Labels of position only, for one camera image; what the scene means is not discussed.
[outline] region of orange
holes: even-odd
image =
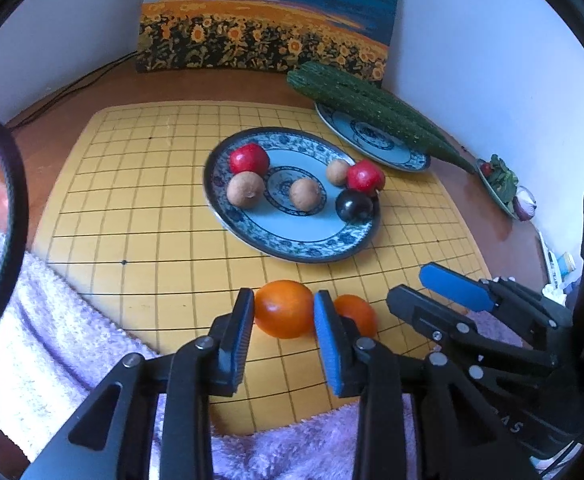
[[[291,280],[263,285],[254,297],[254,322],[266,334],[280,339],[292,339],[312,332],[312,291]]]
[[[366,300],[354,294],[343,294],[334,300],[334,307],[340,316],[349,317],[357,324],[362,336],[376,335],[376,312]]]

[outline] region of sunflower painting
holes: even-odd
[[[380,82],[397,0],[144,0],[137,70],[286,72],[308,60]]]

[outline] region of red apple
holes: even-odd
[[[369,160],[362,160],[348,170],[348,187],[357,189],[368,196],[374,196],[386,186],[383,171]]]
[[[230,171],[234,174],[252,171],[263,176],[269,167],[268,153],[256,142],[241,146],[230,153]]]

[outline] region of fluffy towel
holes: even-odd
[[[0,233],[0,256],[4,237]],[[489,314],[473,314],[480,332],[520,345]],[[95,311],[38,258],[25,254],[16,290],[0,322],[0,429],[34,460],[106,373],[129,352],[156,356]],[[411,420],[404,396],[406,420]],[[157,434],[163,419],[159,406]],[[350,480],[355,404],[253,436],[214,436],[217,479]],[[409,478],[414,427],[406,423]],[[156,478],[158,449],[152,454]]]

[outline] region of dark plum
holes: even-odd
[[[372,199],[356,189],[344,189],[336,197],[336,214],[347,223],[366,222],[372,218]]]

